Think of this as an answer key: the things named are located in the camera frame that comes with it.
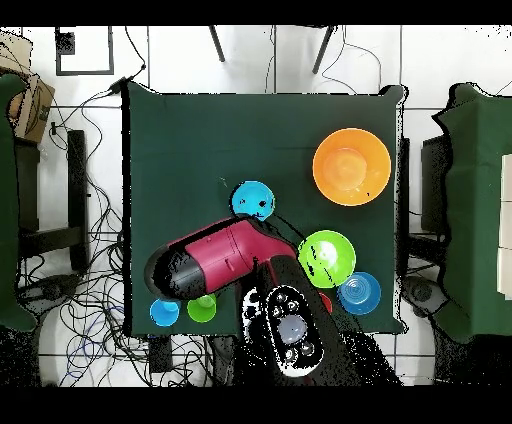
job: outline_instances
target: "green bowl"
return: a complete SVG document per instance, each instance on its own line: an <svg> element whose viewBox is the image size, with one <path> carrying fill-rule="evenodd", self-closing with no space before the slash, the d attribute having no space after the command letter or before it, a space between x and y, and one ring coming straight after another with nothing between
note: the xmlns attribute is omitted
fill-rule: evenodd
<svg viewBox="0 0 512 424"><path fill-rule="evenodd" d="M340 286L352 275L356 252L348 239L336 231L311 234L299 245L299 262L315 287Z"/></svg>

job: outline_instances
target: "chair leg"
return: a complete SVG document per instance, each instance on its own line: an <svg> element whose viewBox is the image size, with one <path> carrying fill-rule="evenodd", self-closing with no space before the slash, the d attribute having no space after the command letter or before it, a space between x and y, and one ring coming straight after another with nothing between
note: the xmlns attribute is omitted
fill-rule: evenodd
<svg viewBox="0 0 512 424"><path fill-rule="evenodd" d="M215 30L215 25L208 25L210 28L210 33L212 34L213 43L215 44L215 48L217 49L217 54L219 55L219 60L221 62L225 62L224 53L222 53L222 47L220 46L219 37L217 36L217 31Z"/></svg>
<svg viewBox="0 0 512 424"><path fill-rule="evenodd" d="M318 56L316 57L315 66L313 67L313 73L318 73L318 68L320 68L320 64L322 63L322 59L324 58L325 49L327 49L327 44L329 44L329 40L331 39L331 35L334 31L334 26L328 26L327 31L325 32L324 41L322 41L322 45L320 46L320 51L318 52Z"/></svg>

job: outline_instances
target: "green cup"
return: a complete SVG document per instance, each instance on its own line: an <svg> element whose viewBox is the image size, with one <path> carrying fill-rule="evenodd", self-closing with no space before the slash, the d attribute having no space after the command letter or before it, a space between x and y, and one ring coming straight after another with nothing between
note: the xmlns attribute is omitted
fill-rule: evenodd
<svg viewBox="0 0 512 424"><path fill-rule="evenodd" d="M207 294L198 299L189 300L188 316L195 322L208 322L217 313L217 300L214 294Z"/></svg>
<svg viewBox="0 0 512 424"><path fill-rule="evenodd" d="M356 266L356 252L348 239L336 231L311 234L299 245L299 263L315 287L327 289L343 284Z"/></svg>

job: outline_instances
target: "green tablecloth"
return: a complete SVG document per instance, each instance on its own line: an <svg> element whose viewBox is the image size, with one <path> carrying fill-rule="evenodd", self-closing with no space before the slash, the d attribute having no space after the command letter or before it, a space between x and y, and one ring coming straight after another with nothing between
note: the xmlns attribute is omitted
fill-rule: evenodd
<svg viewBox="0 0 512 424"><path fill-rule="evenodd" d="M24 89L20 77L0 76L0 325L32 331L37 320L18 305L14 292L19 264L19 202L14 134L7 118L11 99Z"/></svg>
<svg viewBox="0 0 512 424"><path fill-rule="evenodd" d="M439 123L453 147L446 175L448 245L443 285L453 300L436 320L454 340L512 336L512 301L497 291L501 158L512 153L512 99L452 87Z"/></svg>
<svg viewBox="0 0 512 424"><path fill-rule="evenodd" d="M131 219L132 285L127 295L132 296L132 333L238 333L232 287L221 295L209 323L191 321L183 305L176 324L156 326L149 315L155 297L144 284L143 269L158 246L229 216L229 195L244 180L267 184L276 196L276 212L303 234L331 229L348 237L357 254L356 270L373 274L382 286L379 306L359 317L361 326L366 332L402 332L393 318L393 176L396 107L403 94L401 86L392 86L379 96L160 95L129 83L123 89L123 154L128 160L129 149L131 205L126 202L124 215ZM327 200L312 176L318 145L332 132L350 127L379 137L392 159L387 187L359 207ZM300 241L279 227L287 238ZM357 330L353 317L337 306L334 290L328 294L340 330Z"/></svg>

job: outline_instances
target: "blue cup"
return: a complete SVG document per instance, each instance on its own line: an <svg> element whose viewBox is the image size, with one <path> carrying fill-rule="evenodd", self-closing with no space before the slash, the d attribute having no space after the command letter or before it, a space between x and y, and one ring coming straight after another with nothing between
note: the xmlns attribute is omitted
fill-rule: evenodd
<svg viewBox="0 0 512 424"><path fill-rule="evenodd" d="M353 315L372 312L380 302L379 282L367 272L354 272L337 289L338 300Z"/></svg>
<svg viewBox="0 0 512 424"><path fill-rule="evenodd" d="M179 300L157 299L149 308L149 314L153 322L159 327L170 327L180 315L181 302Z"/></svg>
<svg viewBox="0 0 512 424"><path fill-rule="evenodd" d="M230 208L234 214L246 213L265 221L275 208L272 191L259 181L244 181L233 190Z"/></svg>

